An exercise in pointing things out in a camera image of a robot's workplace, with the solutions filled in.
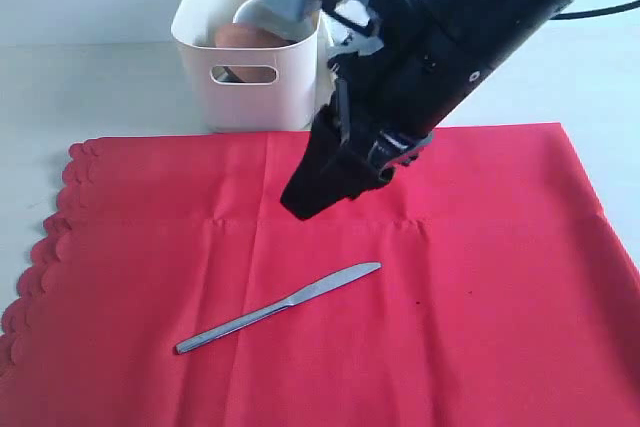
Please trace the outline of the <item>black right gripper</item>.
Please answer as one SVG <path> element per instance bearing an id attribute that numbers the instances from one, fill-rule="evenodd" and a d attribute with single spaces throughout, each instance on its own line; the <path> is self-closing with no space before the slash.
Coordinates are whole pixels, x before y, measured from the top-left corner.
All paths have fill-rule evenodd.
<path id="1" fill-rule="evenodd" d="M 495 0 L 358 0 L 381 47 L 337 55 L 336 92 L 315 117 L 281 205 L 308 220 L 384 187 L 433 140 L 433 128 L 493 71 Z M 360 156 L 369 153 L 369 165 Z"/>

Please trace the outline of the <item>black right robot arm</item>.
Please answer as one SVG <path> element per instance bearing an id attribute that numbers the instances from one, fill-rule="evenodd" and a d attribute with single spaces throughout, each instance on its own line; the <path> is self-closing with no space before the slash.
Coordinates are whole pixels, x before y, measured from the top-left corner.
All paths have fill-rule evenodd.
<path id="1" fill-rule="evenodd" d="M 280 201 L 296 218 L 386 186 L 434 128 L 571 0 L 356 0 L 380 47 L 329 59 L 330 101 Z"/>

